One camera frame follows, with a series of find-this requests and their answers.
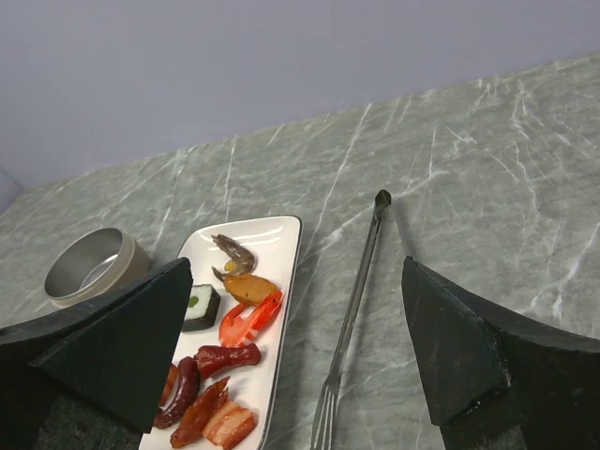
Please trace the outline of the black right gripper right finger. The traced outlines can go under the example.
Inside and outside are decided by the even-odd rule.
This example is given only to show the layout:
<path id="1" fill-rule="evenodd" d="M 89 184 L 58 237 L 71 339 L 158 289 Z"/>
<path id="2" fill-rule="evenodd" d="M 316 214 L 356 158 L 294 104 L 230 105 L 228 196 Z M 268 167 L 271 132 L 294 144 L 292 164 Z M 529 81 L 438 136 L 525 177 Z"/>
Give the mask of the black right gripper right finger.
<path id="1" fill-rule="evenodd" d="M 598 448 L 597 339 L 502 307 L 411 257 L 401 287 L 445 448 Z"/>

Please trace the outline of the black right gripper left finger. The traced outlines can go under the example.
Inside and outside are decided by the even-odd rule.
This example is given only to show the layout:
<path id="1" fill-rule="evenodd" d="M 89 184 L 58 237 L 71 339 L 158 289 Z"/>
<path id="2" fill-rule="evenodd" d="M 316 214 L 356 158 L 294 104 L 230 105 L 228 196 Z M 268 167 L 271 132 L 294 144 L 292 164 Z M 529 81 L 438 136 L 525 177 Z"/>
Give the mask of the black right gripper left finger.
<path id="1" fill-rule="evenodd" d="M 158 413 L 191 285 L 179 258 L 2 328 L 2 448 L 137 448 Z"/>

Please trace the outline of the dark red octopus tentacle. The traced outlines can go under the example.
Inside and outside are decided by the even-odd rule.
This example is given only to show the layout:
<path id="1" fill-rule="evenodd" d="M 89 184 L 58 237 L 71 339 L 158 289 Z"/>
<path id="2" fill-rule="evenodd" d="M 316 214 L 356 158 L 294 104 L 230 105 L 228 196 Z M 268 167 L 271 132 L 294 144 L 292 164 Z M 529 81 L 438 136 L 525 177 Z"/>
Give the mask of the dark red octopus tentacle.
<path id="1" fill-rule="evenodd" d="M 157 414 L 154 420 L 156 428 L 168 428 L 181 419 L 199 393 L 201 375 L 195 360 L 191 356 L 187 356 L 180 361 L 178 368 L 177 389 L 172 402 Z"/>

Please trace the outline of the sushi roll piece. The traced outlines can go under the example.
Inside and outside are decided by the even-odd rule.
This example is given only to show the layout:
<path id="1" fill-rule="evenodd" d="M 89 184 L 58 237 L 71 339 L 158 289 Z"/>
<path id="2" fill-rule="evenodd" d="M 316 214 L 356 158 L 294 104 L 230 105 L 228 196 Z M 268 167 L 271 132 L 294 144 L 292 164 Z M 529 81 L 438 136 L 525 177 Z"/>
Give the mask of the sushi roll piece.
<path id="1" fill-rule="evenodd" d="M 182 324 L 183 332 L 209 329 L 215 325 L 221 297 L 211 284 L 191 288 L 187 310 Z"/>

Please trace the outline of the red cooked shrimp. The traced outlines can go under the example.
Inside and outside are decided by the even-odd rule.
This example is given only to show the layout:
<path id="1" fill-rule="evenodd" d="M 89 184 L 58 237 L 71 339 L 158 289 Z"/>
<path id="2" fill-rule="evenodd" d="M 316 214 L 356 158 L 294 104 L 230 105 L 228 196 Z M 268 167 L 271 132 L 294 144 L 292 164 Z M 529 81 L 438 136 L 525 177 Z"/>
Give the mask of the red cooked shrimp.
<path id="1" fill-rule="evenodd" d="M 283 292 L 277 291 L 254 307 L 245 316 L 248 306 L 238 304 L 222 319 L 218 329 L 218 341 L 222 347 L 235 348 L 252 343 L 278 315 L 282 306 Z"/>

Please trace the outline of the steel serving tongs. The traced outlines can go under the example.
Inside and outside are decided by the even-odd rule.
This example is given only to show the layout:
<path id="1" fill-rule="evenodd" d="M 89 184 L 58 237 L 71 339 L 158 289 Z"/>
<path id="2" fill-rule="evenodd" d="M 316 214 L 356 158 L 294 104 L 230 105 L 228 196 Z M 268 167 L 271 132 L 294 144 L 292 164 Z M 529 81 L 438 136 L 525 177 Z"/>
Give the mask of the steel serving tongs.
<path id="1" fill-rule="evenodd" d="M 335 427 L 338 413 L 338 395 L 342 380 L 345 358 L 350 346 L 353 327 L 360 307 L 362 295 L 368 278 L 368 270 L 374 253 L 383 213 L 392 203 L 391 194 L 381 189 L 375 196 L 372 218 L 367 240 L 362 252 L 359 267 L 352 286 L 349 303 L 341 325 L 337 346 L 326 376 L 312 424 L 310 448 L 317 450 L 332 449 L 335 439 Z"/>

